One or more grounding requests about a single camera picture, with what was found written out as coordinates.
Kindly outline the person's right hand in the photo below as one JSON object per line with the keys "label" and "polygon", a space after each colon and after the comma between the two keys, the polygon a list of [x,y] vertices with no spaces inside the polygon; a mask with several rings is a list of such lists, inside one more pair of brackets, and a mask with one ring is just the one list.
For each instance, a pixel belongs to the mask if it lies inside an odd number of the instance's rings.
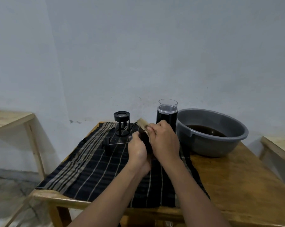
{"label": "person's right hand", "polygon": [[176,133],[165,120],[157,124],[163,127],[163,131],[156,135],[154,141],[149,142],[157,160],[164,168],[167,168],[173,166],[179,159],[180,143]]}

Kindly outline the black plunger lid with rod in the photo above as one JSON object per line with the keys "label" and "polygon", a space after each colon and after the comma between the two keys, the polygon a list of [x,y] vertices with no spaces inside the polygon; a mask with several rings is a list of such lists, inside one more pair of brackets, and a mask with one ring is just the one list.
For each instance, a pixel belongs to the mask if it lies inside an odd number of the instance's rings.
{"label": "black plunger lid with rod", "polygon": [[105,151],[106,156],[112,156],[113,148],[117,145],[126,145],[132,140],[132,137],[129,137],[129,140],[122,141],[121,139],[115,137],[106,137],[102,142],[101,148]]}

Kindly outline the person's left hand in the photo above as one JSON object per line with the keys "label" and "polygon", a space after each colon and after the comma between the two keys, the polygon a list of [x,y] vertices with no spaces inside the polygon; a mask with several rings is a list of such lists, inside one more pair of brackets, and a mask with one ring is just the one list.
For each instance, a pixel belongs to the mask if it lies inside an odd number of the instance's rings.
{"label": "person's left hand", "polygon": [[127,165],[137,174],[140,178],[146,176],[151,170],[151,160],[146,155],[130,155]]}

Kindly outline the person's right forearm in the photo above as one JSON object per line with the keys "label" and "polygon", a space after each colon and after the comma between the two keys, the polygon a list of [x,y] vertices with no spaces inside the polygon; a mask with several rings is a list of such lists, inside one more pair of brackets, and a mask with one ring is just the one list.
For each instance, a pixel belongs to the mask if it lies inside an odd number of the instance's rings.
{"label": "person's right forearm", "polygon": [[171,180],[187,227],[231,227],[179,157],[158,157],[158,160]]}

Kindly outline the wooden cleaning brush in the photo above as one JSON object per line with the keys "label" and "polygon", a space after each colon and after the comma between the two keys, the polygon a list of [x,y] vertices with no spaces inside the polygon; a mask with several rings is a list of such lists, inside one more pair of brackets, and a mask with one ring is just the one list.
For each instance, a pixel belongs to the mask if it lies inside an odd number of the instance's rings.
{"label": "wooden cleaning brush", "polygon": [[139,126],[138,131],[140,135],[149,136],[149,132],[152,127],[150,127],[149,123],[143,118],[139,118],[136,122],[136,125]]}

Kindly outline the black striped cloth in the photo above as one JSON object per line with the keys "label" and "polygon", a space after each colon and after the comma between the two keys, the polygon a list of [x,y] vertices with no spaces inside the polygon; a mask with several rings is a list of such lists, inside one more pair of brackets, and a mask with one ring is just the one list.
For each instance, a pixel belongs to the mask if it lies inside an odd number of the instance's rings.
{"label": "black striped cloth", "polygon": [[[118,137],[114,122],[101,122],[73,152],[36,189],[53,190],[68,198],[94,201],[122,171],[128,162],[128,145],[118,144],[105,153],[106,138],[125,143],[129,137]],[[141,180],[128,207],[180,207],[174,187],[160,162],[152,156],[151,170]]]}

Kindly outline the person's left forearm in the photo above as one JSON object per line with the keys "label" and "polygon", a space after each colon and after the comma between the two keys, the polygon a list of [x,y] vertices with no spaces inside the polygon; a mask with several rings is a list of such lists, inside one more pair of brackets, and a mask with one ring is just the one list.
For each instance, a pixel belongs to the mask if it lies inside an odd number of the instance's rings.
{"label": "person's left forearm", "polygon": [[67,227],[117,227],[133,195],[151,169],[150,161],[128,161],[109,186]]}

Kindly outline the dark brown liquid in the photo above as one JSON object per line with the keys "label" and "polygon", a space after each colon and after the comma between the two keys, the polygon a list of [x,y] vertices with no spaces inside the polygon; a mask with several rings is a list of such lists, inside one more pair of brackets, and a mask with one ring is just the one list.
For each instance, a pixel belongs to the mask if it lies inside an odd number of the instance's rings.
{"label": "dark brown liquid", "polygon": [[227,137],[225,134],[221,133],[220,131],[217,131],[211,127],[207,126],[201,126],[201,125],[187,125],[188,128],[193,129],[197,132],[207,134],[207,135],[212,135],[212,136],[217,136],[217,137]]}

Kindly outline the grey plastic basin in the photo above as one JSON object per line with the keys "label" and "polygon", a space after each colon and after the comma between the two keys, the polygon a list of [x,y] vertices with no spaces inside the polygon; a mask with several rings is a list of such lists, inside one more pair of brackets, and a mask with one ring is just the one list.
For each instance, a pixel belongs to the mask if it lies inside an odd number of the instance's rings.
{"label": "grey plastic basin", "polygon": [[[211,127],[227,137],[197,132],[187,127],[191,124]],[[180,143],[191,152],[207,157],[223,157],[247,138],[249,131],[239,120],[226,114],[205,109],[182,109],[178,111],[176,133]]]}

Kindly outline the pale wooden table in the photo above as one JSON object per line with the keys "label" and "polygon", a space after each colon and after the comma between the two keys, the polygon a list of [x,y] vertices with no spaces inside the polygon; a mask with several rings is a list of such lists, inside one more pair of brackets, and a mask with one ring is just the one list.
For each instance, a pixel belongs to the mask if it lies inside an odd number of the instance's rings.
{"label": "pale wooden table", "polygon": [[259,159],[285,183],[285,138],[263,136],[261,143]]}
{"label": "pale wooden table", "polygon": [[38,175],[41,180],[44,180],[46,178],[46,174],[42,163],[38,142],[34,134],[33,121],[35,118],[36,116],[32,112],[0,110],[0,133],[16,126],[24,126],[36,162]]}

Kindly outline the black electric coffee grinder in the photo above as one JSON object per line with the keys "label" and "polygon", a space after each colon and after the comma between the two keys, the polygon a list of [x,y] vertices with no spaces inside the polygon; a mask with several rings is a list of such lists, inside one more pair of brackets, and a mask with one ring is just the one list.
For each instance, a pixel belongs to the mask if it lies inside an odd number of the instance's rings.
{"label": "black electric coffee grinder", "polygon": [[173,99],[160,99],[157,107],[156,123],[165,120],[176,132],[178,102]]}

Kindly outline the black grinder part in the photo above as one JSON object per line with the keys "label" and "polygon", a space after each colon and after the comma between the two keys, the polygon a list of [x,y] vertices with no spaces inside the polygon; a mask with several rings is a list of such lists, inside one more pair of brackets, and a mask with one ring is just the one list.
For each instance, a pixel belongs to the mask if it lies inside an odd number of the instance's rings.
{"label": "black grinder part", "polygon": [[128,152],[130,155],[146,155],[146,154],[152,154],[152,147],[149,142],[148,136],[140,135],[140,139],[143,141],[143,148],[142,149],[133,149],[132,148],[132,140],[128,144]]}

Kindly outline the varnished wooden table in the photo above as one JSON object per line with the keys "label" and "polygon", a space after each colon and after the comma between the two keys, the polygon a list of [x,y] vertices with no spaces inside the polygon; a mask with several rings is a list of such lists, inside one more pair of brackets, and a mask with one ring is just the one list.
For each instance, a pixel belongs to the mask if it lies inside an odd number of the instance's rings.
{"label": "varnished wooden table", "polygon": [[[285,184],[242,143],[226,157],[206,158],[180,148],[187,169],[232,226],[285,227]],[[67,208],[83,210],[91,202],[68,198],[53,190],[33,191],[33,198],[51,206],[56,227],[70,222]],[[127,208],[125,216],[139,220],[184,223],[179,208]]]}

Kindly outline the glass french press beaker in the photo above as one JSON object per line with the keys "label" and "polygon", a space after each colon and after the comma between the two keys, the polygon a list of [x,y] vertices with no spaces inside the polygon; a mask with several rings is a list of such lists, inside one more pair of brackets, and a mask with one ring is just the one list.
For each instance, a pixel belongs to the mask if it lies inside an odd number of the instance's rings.
{"label": "glass french press beaker", "polygon": [[114,113],[115,134],[118,137],[126,137],[130,134],[130,113],[117,111]]}

